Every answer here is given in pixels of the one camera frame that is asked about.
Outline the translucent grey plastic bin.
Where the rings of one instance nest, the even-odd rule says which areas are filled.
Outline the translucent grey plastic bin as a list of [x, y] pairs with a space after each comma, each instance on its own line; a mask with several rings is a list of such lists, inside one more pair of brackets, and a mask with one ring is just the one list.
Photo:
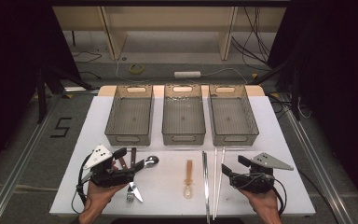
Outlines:
[[151, 85], [117, 86], [104, 134], [112, 146], [149, 146], [153, 116]]
[[210, 85], [209, 109], [215, 146], [254, 144], [259, 130], [244, 85]]
[[161, 132], [166, 146], [204, 143], [206, 127], [201, 85], [164, 86]]

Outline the metal spoon black handle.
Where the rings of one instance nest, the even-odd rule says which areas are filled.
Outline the metal spoon black handle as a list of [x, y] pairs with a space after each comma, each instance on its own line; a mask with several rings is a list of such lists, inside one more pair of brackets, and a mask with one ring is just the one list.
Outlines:
[[154, 167], [158, 163], [159, 163], [159, 158], [157, 156], [149, 156], [144, 161], [144, 168]]

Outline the beige wooden desk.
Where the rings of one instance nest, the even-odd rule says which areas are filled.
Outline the beige wooden desk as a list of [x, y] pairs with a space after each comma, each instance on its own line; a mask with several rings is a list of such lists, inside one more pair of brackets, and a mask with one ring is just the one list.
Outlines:
[[214, 32], [220, 58], [228, 58], [235, 32], [249, 32], [245, 18], [259, 21], [263, 33], [276, 33], [283, 7], [55, 7], [64, 31], [103, 31], [113, 59], [119, 58], [129, 31]]

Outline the white power strip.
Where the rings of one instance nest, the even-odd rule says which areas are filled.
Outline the white power strip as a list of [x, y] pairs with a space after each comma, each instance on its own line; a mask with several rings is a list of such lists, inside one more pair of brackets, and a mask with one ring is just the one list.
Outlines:
[[201, 77], [200, 71], [181, 71], [173, 73], [175, 78], [198, 78]]

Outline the white chopstick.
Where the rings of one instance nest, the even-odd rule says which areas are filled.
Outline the white chopstick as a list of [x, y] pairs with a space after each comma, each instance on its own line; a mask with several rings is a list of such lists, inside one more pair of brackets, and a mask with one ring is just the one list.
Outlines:
[[217, 217], [218, 212], [218, 206], [219, 206], [219, 200], [220, 200], [220, 192], [221, 192], [221, 183], [223, 178], [222, 173], [222, 165], [225, 162], [225, 156], [226, 156], [226, 148], [223, 147], [221, 150], [221, 158], [220, 162], [216, 165], [216, 174], [218, 175], [218, 178], [216, 179], [216, 195], [215, 195], [215, 204], [214, 204], [214, 210], [213, 210], [213, 220]]
[[217, 148], [213, 151], [213, 220], [215, 220], [215, 197], [216, 197], [216, 171], [217, 171]]

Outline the white table sheet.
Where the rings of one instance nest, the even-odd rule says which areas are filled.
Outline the white table sheet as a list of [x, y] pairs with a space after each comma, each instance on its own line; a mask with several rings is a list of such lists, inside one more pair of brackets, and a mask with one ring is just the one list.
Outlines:
[[[70, 216], [83, 209], [81, 200], [75, 196], [78, 172], [83, 160], [98, 145], [102, 144], [114, 151], [104, 134], [108, 113], [112, 105], [111, 97], [95, 97], [76, 142], [72, 158], [62, 178], [50, 213], [57, 216]], [[250, 98], [259, 135], [250, 147], [226, 147], [224, 164], [240, 174], [248, 168], [238, 163], [238, 156], [253, 158], [266, 152], [269, 155], [294, 166], [295, 162], [282, 135], [282, 130], [265, 96]], [[143, 197], [143, 202], [126, 202], [126, 191], [118, 192], [104, 209], [106, 215], [114, 217], [204, 217], [205, 197], [203, 182], [202, 154], [207, 154], [209, 188], [213, 190], [213, 151], [212, 135], [205, 134], [201, 146], [166, 146], [162, 142], [163, 99], [154, 101], [151, 145], [137, 148], [137, 158], [142, 160], [150, 155], [159, 157], [159, 163], [145, 168], [136, 174], [134, 181]], [[186, 161], [193, 161], [192, 198], [184, 197]], [[229, 185], [223, 175], [217, 215], [220, 217], [249, 216], [253, 209], [236, 189]]]

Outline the wooden handled knife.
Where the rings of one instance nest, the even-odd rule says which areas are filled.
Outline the wooden handled knife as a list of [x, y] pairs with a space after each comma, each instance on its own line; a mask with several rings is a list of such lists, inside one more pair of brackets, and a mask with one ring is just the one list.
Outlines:
[[[127, 170], [128, 166], [127, 166], [125, 160], [123, 158], [119, 158], [118, 160], [119, 160], [121, 167], [124, 170]], [[136, 187], [135, 183], [130, 182], [129, 188], [127, 190], [127, 203], [133, 203], [135, 199], [137, 199], [141, 203], [143, 202], [142, 195], [140, 194], [140, 191]]]

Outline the wooden handled fork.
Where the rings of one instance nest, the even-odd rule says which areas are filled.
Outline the wooden handled fork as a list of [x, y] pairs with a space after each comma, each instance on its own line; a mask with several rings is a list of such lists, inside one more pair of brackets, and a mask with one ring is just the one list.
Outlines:
[[[131, 149], [131, 168], [134, 167], [136, 161], [136, 148]], [[133, 203], [135, 196], [134, 183], [130, 182], [129, 188], [127, 190], [127, 203]]]

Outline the person's left hand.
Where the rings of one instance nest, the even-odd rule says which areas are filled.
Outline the person's left hand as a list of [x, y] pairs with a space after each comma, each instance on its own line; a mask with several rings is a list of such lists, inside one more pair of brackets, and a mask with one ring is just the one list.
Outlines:
[[125, 187], [126, 184], [104, 188], [97, 187], [94, 183], [89, 182], [84, 213], [100, 215], [115, 194]]

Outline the yellow tape roll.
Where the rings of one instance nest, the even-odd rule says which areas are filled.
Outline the yellow tape roll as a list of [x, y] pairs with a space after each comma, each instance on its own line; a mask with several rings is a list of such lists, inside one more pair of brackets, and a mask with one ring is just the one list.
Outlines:
[[142, 64], [132, 64], [129, 67], [129, 71], [133, 75], [142, 74], [144, 70], [145, 70], [145, 67]]

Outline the black curtain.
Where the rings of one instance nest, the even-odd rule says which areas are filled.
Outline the black curtain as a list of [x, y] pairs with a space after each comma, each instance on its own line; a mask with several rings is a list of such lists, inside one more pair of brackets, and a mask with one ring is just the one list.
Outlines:
[[49, 0], [0, 0], [0, 152], [35, 93], [80, 75]]
[[289, 58], [299, 92], [358, 189], [358, 0], [290, 0], [268, 62]]

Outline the person's right hand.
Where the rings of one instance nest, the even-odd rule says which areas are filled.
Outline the person's right hand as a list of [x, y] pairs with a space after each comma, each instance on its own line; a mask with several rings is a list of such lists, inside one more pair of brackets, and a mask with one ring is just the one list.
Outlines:
[[248, 199], [250, 205], [260, 218], [265, 220], [279, 218], [277, 196], [273, 190], [267, 193], [256, 194], [240, 189], [240, 193]]

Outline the aluminium floor rail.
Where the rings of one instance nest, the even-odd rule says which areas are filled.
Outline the aluminium floor rail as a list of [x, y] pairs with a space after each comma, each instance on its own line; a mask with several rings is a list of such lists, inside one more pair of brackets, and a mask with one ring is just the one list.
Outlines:
[[34, 151], [39, 144], [43, 132], [46, 130], [51, 114], [61, 98], [62, 97], [60, 95], [52, 96], [48, 104], [47, 114], [36, 123], [26, 146], [21, 151], [20, 156], [15, 160], [15, 165], [10, 170], [7, 180], [0, 187], [0, 217], [3, 215], [7, 204], [21, 179], [21, 176], [29, 163], [29, 160], [32, 158]]
[[323, 165], [323, 161], [317, 155], [313, 144], [310, 141], [308, 134], [302, 123], [294, 112], [298, 109], [298, 102], [294, 99], [288, 105], [289, 98], [286, 94], [281, 96], [283, 100], [283, 108], [285, 109], [285, 116], [289, 119], [291, 126], [293, 127], [296, 136], [302, 146], [302, 149], [307, 156], [310, 167], [315, 174], [318, 183], [319, 190], [324, 196], [324, 200], [327, 202], [332, 214], [334, 215], [337, 224], [353, 224], [353, 220], [349, 214], [349, 210], [346, 208], [344, 201], [339, 196], [337, 188], [334, 186], [332, 179], [327, 173], [326, 168]]

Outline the wooden spoon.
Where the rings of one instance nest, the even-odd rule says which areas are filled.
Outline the wooden spoon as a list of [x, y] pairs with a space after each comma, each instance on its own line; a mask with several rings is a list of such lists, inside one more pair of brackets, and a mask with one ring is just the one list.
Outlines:
[[184, 197], [186, 199], [192, 198], [192, 168], [193, 168], [193, 161], [187, 160], [186, 161], [186, 179], [185, 179], [185, 188], [184, 188]]

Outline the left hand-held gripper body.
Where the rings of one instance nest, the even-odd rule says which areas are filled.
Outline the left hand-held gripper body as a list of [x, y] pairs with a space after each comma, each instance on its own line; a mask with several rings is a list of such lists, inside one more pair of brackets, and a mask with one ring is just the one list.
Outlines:
[[113, 158], [114, 152], [104, 145], [98, 145], [85, 159], [83, 170], [89, 171], [87, 178], [97, 187], [109, 188], [128, 184], [135, 177], [133, 168], [116, 170], [112, 167], [112, 162], [115, 161]]

